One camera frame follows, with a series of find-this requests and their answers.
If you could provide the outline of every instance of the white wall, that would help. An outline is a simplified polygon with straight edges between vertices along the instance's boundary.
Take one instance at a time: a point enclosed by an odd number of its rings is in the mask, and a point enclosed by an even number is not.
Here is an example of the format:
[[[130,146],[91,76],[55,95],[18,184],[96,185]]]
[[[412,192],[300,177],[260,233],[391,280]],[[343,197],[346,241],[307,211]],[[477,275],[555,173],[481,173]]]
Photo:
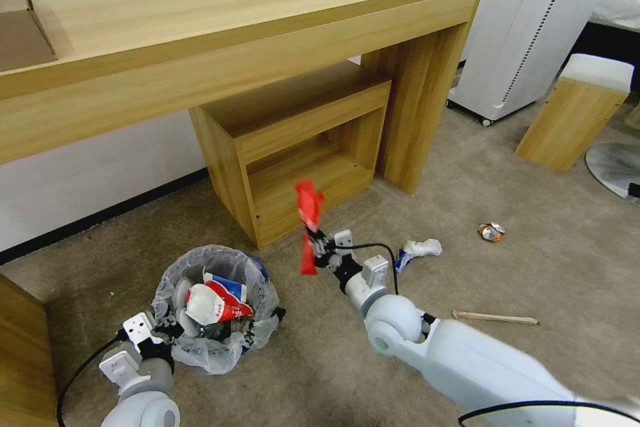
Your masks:
[[[204,166],[186,111],[0,166],[0,251]]]

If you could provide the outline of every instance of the red snack wrapper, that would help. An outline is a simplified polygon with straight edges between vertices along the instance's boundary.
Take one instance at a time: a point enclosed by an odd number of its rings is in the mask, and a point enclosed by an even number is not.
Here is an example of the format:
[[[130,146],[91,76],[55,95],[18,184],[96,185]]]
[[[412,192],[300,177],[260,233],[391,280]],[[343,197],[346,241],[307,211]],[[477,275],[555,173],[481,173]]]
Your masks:
[[[298,192],[298,212],[302,224],[309,228],[312,232],[318,230],[318,217],[320,216],[320,208],[325,201],[321,192],[313,190],[313,182],[305,180],[296,184],[295,189]],[[301,275],[317,275],[314,265],[313,246],[309,241],[307,230],[302,237],[302,262],[300,264]]]

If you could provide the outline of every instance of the crushed soda can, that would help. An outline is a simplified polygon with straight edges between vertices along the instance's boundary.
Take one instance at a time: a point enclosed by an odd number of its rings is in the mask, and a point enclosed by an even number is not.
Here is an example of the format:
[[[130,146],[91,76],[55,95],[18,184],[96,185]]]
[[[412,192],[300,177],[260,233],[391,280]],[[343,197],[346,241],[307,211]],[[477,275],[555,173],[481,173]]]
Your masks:
[[[498,242],[506,232],[503,226],[495,222],[480,224],[478,226],[478,233],[484,240],[488,240],[489,242]]]

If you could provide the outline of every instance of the gray carpet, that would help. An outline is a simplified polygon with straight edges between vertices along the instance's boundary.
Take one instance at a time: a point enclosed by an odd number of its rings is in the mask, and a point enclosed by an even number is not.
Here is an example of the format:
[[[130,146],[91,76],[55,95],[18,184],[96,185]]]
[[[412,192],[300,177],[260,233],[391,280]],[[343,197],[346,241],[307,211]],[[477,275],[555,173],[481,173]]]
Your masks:
[[[629,110],[621,107],[597,141],[640,143],[621,121]],[[452,309],[539,318],[537,327],[470,324],[538,358],[581,395],[640,396],[640,209],[592,179],[582,160],[561,175],[513,155],[536,113],[529,107],[483,128],[446,111],[416,195],[376,178],[321,226],[396,248],[439,239],[440,258],[415,260],[399,278],[417,306],[443,318]],[[478,236],[485,220],[506,227],[498,244]],[[448,399],[369,347],[333,276],[298,274],[300,237],[257,252],[202,181],[0,273],[46,303],[60,386],[120,322],[148,307],[182,253],[216,243],[259,254],[287,317],[226,376],[177,366],[184,426],[454,426],[459,411]],[[67,397],[67,425],[99,425],[116,392],[96,366],[88,369]]]

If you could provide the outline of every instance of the trash can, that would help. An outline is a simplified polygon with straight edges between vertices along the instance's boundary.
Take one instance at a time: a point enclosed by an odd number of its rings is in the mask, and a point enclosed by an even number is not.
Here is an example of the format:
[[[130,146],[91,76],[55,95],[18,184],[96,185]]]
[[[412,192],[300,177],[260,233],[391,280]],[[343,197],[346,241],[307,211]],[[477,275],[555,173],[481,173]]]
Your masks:
[[[173,345],[173,358],[189,366],[202,367],[210,374],[226,374],[243,353],[262,348],[277,329],[278,295],[258,260],[228,247],[198,247],[181,256],[162,275],[151,303],[155,321],[175,315],[172,296],[182,278],[197,284],[202,282],[204,273],[245,284],[247,303],[253,308],[254,318],[241,328],[236,325],[236,330],[221,342],[183,334]]]

